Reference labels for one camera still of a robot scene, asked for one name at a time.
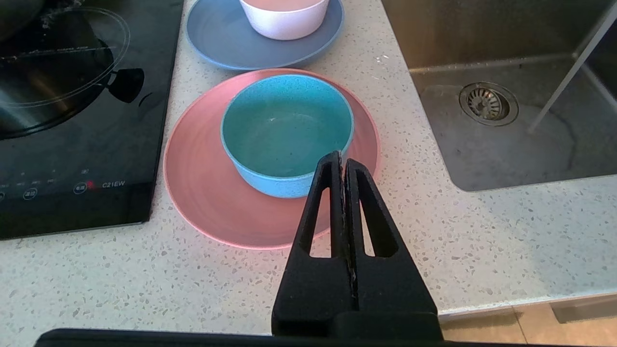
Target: countertop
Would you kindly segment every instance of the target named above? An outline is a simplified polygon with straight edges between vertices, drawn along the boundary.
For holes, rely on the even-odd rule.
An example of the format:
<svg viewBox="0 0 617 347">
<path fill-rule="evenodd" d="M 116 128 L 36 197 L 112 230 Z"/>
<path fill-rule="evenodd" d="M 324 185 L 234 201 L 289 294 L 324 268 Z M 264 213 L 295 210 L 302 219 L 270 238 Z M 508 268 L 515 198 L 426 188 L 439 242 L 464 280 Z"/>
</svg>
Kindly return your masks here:
<svg viewBox="0 0 617 347">
<path fill-rule="evenodd" d="M 617 177 L 459 190 L 381 2 L 344 5 L 343 35 L 306 69 L 346 85 L 372 112 L 379 189 L 440 313 L 617 291 Z M 193 100 L 231 76 L 200 59 L 182 32 L 165 141 Z M 1 346 L 32 346 L 56 327 L 270 331 L 288 249 L 206 238 L 177 213 L 162 179 L 146 224 L 0 242 Z"/>
</svg>

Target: white bowl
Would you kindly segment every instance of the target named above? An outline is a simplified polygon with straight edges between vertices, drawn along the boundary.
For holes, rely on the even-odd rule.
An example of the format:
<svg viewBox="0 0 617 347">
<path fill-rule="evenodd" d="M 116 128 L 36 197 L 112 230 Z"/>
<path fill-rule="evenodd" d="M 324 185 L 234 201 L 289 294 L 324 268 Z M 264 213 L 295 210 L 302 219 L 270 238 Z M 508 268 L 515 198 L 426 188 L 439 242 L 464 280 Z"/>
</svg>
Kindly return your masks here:
<svg viewBox="0 0 617 347">
<path fill-rule="evenodd" d="M 261 35 L 274 40 L 296 40 L 319 29 L 329 0 L 240 0 L 240 3 L 251 26 Z"/>
</svg>

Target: induction cooktop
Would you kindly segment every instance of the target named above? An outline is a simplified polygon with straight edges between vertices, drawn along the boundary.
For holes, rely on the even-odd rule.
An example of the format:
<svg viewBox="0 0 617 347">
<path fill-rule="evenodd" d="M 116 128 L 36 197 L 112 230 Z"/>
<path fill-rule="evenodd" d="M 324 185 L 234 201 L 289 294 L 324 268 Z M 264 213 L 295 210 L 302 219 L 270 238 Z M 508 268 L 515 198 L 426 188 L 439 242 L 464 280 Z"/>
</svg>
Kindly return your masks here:
<svg viewBox="0 0 617 347">
<path fill-rule="evenodd" d="M 0 239 L 149 218 L 183 0 L 47 0 L 0 42 Z"/>
</svg>

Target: sink basin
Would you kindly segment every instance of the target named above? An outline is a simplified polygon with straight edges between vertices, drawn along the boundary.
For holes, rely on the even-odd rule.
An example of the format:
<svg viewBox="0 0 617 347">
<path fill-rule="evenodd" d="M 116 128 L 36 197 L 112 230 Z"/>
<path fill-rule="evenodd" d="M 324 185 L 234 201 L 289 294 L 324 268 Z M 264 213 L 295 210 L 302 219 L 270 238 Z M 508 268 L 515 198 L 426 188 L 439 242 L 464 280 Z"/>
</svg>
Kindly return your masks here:
<svg viewBox="0 0 617 347">
<path fill-rule="evenodd" d="M 459 188 L 617 174 L 616 25 L 559 88 L 613 0 L 382 2 Z"/>
</svg>

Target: sink drain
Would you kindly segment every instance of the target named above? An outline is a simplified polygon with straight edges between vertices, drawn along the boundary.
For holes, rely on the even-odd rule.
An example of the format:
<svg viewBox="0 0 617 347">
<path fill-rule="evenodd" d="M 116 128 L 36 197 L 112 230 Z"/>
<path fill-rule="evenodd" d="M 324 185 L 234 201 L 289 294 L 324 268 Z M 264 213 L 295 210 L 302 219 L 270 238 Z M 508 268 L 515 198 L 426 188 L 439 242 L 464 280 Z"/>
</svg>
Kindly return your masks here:
<svg viewBox="0 0 617 347">
<path fill-rule="evenodd" d="M 468 116 L 484 125 L 508 125 L 518 116 L 514 94 L 495 83 L 472 83 L 461 90 L 459 101 Z"/>
</svg>

